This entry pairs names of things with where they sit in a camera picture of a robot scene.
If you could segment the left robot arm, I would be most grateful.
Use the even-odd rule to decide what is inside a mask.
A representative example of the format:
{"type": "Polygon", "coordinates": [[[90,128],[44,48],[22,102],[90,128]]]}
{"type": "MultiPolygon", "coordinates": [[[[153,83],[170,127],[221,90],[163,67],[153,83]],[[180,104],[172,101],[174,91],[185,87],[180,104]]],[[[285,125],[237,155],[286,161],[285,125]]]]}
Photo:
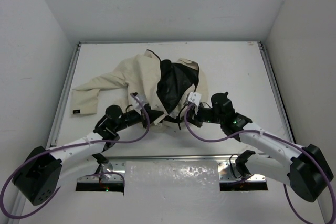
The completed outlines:
{"type": "Polygon", "coordinates": [[[34,206],[39,206],[69,180],[108,172],[109,161],[103,153],[119,141],[118,132],[136,124],[148,129],[162,116],[163,112],[149,105],[127,112],[117,105],[109,106],[88,135],[61,147],[33,149],[14,172],[12,183],[34,206]]]}

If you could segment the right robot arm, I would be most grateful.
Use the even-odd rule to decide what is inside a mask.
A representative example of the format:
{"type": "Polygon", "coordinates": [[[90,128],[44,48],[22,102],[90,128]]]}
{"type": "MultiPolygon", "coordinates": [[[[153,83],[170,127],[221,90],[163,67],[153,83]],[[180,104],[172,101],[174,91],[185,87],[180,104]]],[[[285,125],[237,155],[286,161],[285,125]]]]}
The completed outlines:
{"type": "Polygon", "coordinates": [[[201,105],[199,93],[189,93],[185,101],[186,125],[218,124],[226,135],[224,140],[232,138],[261,151],[261,154],[252,150],[239,154],[233,167],[236,175],[264,175],[290,186],[307,202],[315,202],[330,185],[334,175],[317,146],[304,147],[267,132],[250,118],[236,112],[228,93],[214,94],[211,103],[211,108],[205,108],[201,105]]]}

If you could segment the cream jacket with black lining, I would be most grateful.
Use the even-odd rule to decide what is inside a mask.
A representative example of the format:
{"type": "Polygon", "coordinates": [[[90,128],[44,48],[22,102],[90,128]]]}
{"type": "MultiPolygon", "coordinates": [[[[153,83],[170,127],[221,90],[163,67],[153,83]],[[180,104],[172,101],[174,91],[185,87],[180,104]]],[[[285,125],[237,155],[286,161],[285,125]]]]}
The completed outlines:
{"type": "Polygon", "coordinates": [[[176,62],[162,60],[151,50],[122,60],[112,72],[92,78],[72,90],[72,115],[97,113],[100,91],[125,88],[127,95],[114,105],[125,109],[133,102],[131,93],[138,93],[153,110],[162,112],[153,124],[158,131],[178,128],[177,118],[185,114],[184,102],[189,93],[201,95],[201,102],[209,98],[206,75],[199,63],[180,58],[176,62]]]}

